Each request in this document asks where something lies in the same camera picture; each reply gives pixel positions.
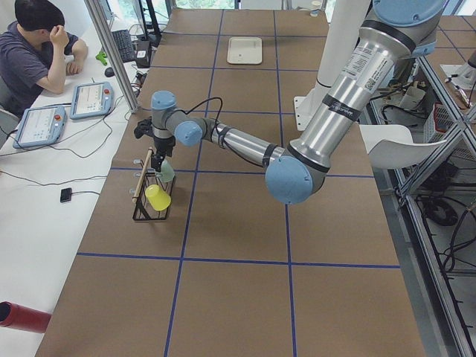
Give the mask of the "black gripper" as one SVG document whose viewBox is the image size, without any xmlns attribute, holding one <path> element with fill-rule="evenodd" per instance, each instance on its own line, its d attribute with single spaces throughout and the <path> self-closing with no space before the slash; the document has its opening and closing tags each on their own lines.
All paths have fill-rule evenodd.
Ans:
<svg viewBox="0 0 476 357">
<path fill-rule="evenodd" d="M 150 166 L 156 172 L 161 172 L 164 156 L 172 156 L 176 145 L 176 138 L 172 135 L 168 138 L 154 137 L 156 153 L 151 155 Z"/>
</svg>

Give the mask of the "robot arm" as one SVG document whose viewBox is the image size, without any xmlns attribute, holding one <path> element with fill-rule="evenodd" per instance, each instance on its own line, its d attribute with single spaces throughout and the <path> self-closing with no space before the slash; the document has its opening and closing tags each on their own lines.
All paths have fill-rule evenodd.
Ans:
<svg viewBox="0 0 476 357">
<path fill-rule="evenodd" d="M 299 138 L 279 147 L 216 119 L 180 110 L 169 91 L 152 95 L 152 136 L 187 147 L 210 141 L 263 167 L 266 187 L 285 204 L 306 201 L 323 185 L 330 157 L 358 120 L 389 70 L 400 60 L 434 50 L 443 1 L 337 1 L 320 72 L 331 86 L 316 85 L 305 98 L 309 122 Z"/>
</svg>

